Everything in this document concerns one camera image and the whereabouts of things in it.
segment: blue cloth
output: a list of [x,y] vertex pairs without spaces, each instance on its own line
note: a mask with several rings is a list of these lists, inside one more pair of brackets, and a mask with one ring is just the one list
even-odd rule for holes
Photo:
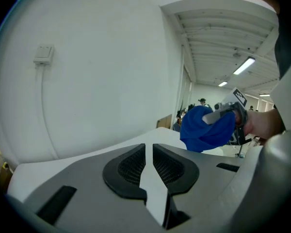
[[235,114],[226,113],[214,124],[208,125],[202,120],[203,115],[211,113],[206,106],[196,106],[183,117],[180,140],[187,150],[202,152],[225,145],[235,128]]

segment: white panel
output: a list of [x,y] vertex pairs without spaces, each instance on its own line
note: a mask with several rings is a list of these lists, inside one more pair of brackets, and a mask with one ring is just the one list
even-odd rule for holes
[[259,112],[265,112],[265,109],[266,109],[266,102],[260,100],[259,107],[258,107],[258,111]]
[[267,102],[265,111],[270,111],[273,108],[274,104]]
[[258,99],[255,99],[255,98],[252,98],[252,97],[249,97],[249,96],[246,96],[246,99],[247,99],[247,104],[246,104],[246,110],[249,110],[250,109],[250,106],[253,106],[253,110],[257,110],[258,109]]
[[291,130],[291,66],[271,92],[271,98],[280,113],[286,130]]
[[184,73],[186,77],[185,77],[185,90],[184,90],[184,95],[183,95],[183,108],[188,108],[191,81],[187,72],[184,71]]
[[165,14],[162,14],[164,35],[166,40],[167,63],[168,63],[168,85],[169,85],[169,100],[172,101],[174,114],[172,121],[176,118],[178,111],[178,99],[181,90],[182,69],[184,63],[183,47],[179,42],[177,32],[172,25],[171,19]]
[[185,87],[186,87],[186,81],[188,79],[188,74],[185,71],[185,69],[182,69],[182,81],[181,81],[181,89],[180,89],[180,97],[178,102],[178,110],[185,108],[185,101],[184,101],[184,93],[185,93]]

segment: fluorescent light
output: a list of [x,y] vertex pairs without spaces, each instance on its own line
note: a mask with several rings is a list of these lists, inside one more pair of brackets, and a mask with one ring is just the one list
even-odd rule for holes
[[241,66],[234,72],[234,74],[238,75],[248,67],[250,67],[256,60],[252,57],[249,57],[246,59],[244,63],[241,64]]
[[223,85],[226,85],[227,84],[227,82],[222,82],[221,84],[219,84],[219,86],[223,86]]

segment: white wall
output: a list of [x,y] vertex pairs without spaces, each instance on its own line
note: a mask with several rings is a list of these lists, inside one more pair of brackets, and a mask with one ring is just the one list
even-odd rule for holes
[[259,102],[259,107],[258,107],[258,111],[259,111],[259,112],[265,112],[265,109],[266,109],[266,102],[260,100],[260,102]]
[[206,99],[206,103],[214,110],[214,105],[221,102],[229,92],[231,92],[231,89],[205,84],[194,84],[190,104],[195,103],[195,105],[200,105],[198,100],[204,98]]
[[180,96],[178,99],[177,104],[177,111],[181,108],[187,108],[189,106],[189,99],[190,99],[190,85],[191,80],[189,78],[188,73],[186,72],[185,68],[183,68],[182,71],[182,79],[181,79],[181,85],[180,85]]
[[[39,43],[55,45],[44,74]],[[0,34],[0,149],[17,165],[145,133],[174,112],[180,69],[154,0],[22,0]]]
[[270,110],[272,110],[272,108],[273,108],[273,106],[274,106],[274,104],[273,103],[266,103],[266,108],[265,108],[265,111],[270,111]]
[[258,109],[258,99],[255,99],[253,97],[250,97],[250,96],[246,96],[246,99],[247,99],[247,104],[246,104],[246,110],[249,110],[250,109],[250,106],[253,106],[253,110],[257,110]]

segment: black slot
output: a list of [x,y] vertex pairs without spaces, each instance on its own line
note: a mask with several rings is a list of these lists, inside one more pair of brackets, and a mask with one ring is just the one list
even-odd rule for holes
[[122,160],[118,165],[118,173],[124,180],[140,185],[141,173],[146,166],[146,150],[142,149]]
[[69,201],[77,191],[76,188],[63,185],[47,202],[42,206],[37,215],[45,222],[54,225],[60,214],[63,212]]
[[165,209],[165,217],[164,217],[164,222],[162,224],[163,228],[165,228],[166,230],[169,230],[175,226],[178,226],[184,223],[190,218],[191,217],[187,215],[185,212],[177,210],[173,198],[168,193],[166,209]]
[[217,167],[228,170],[228,171],[232,171],[232,172],[237,172],[239,169],[239,166],[234,166],[234,165],[230,165],[230,164],[226,164],[226,163],[219,163],[217,165]]

